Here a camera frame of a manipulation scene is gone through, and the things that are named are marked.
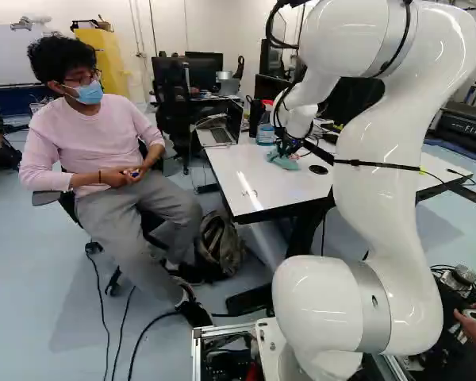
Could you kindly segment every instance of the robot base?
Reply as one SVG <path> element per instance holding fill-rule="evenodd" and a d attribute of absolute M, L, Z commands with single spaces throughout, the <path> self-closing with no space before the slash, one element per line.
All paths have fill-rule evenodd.
<path fill-rule="evenodd" d="M 318 365 L 317 377 L 311 378 L 301 368 L 274 317 L 258 320 L 255 333 L 266 381 L 343 381 L 361 364 L 362 353 L 322 352 L 307 365 L 313 369 L 313 363 Z"/>

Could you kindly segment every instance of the pink long-sleeve shirt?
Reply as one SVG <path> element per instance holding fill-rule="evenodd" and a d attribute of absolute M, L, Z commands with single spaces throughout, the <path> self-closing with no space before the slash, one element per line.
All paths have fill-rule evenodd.
<path fill-rule="evenodd" d="M 101 109 L 86 116 L 58 98 L 30 121 L 19 178 L 31 191 L 68 191 L 72 174 L 142 163 L 137 137 L 164 145 L 162 133 L 127 98 L 104 94 Z M 60 161 L 67 172 L 53 171 Z M 76 197 L 102 191 L 96 184 L 74 189 Z"/>

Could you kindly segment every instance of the whiteboard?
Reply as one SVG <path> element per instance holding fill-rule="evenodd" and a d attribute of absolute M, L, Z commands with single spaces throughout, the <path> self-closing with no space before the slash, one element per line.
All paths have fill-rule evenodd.
<path fill-rule="evenodd" d="M 27 47 L 50 32 L 43 25 L 32 30 L 12 30 L 10 25 L 0 25 L 0 86 L 39 83 L 30 68 Z"/>

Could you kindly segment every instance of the teal cloth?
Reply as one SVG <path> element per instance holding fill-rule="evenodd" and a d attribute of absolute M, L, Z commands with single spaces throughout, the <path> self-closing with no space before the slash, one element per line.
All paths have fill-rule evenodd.
<path fill-rule="evenodd" d="M 290 159 L 288 156 L 280 156 L 277 149 L 267 153 L 267 161 L 278 165 L 280 168 L 287 169 L 288 171 L 298 171 L 300 169 L 300 166 L 298 166 L 296 161 Z"/>

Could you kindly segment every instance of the shoe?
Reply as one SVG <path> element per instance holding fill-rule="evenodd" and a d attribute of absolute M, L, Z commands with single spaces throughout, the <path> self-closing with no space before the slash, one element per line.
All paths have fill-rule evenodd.
<path fill-rule="evenodd" d="M 175 309 L 183 315 L 193 328 L 213 325 L 212 318 L 208 315 L 208 312 L 195 299 L 186 300 L 179 306 L 176 306 Z"/>
<path fill-rule="evenodd" d="M 185 292 L 187 293 L 188 297 L 189 297 L 189 301 L 191 302 L 195 302 L 196 301 L 196 293 L 194 292 L 194 290 L 192 289 L 192 286 L 186 282 L 185 280 L 181 279 L 181 278 L 176 278 L 176 277 L 173 277 L 175 279 L 175 282 L 183 289 L 185 290 Z"/>
<path fill-rule="evenodd" d="M 185 262 L 181 262 L 178 266 L 178 270 L 167 270 L 167 272 L 169 272 L 169 275 L 173 278 L 184 280 L 193 286 L 198 286 L 205 282 L 198 268 L 191 264 L 186 264 Z"/>

